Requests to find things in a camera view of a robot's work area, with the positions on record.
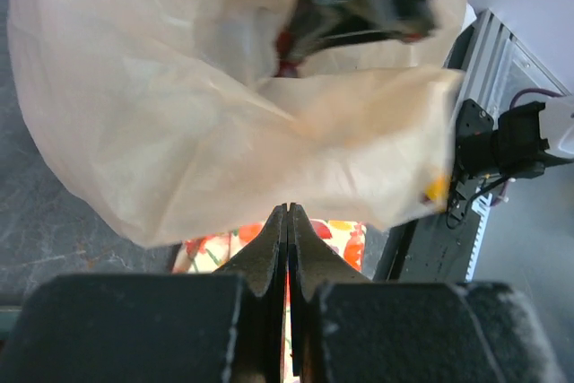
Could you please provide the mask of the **banana print plastic bag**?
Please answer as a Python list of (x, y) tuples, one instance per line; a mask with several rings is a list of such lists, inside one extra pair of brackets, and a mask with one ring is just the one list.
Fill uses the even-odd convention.
[(64, 186), (153, 247), (309, 216), (406, 222), (446, 196), (466, 0), (429, 39), (336, 48), (297, 78), (275, 41), (295, 0), (9, 0), (22, 116)]

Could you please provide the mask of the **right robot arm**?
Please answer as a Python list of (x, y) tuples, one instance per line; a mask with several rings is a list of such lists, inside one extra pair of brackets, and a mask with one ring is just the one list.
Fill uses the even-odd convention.
[[(328, 48), (383, 40), (415, 43), (437, 28), (429, 0), (297, 0), (277, 40), (279, 72)], [(457, 165), (471, 177), (535, 178), (573, 161), (573, 100), (511, 104), (498, 127), (461, 138)]]

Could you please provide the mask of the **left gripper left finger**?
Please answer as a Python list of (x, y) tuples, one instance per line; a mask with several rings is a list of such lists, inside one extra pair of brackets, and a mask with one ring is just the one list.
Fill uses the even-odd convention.
[(225, 382), (283, 380), (286, 272), (287, 206), (278, 205), (260, 233), (215, 271), (239, 279)]

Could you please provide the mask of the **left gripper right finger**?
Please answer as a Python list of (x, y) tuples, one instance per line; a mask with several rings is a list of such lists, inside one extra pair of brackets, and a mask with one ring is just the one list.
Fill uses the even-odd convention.
[(303, 207), (295, 203), (287, 213), (287, 240), (292, 370), (301, 382), (331, 382), (320, 296), (334, 284), (370, 280), (316, 234)]

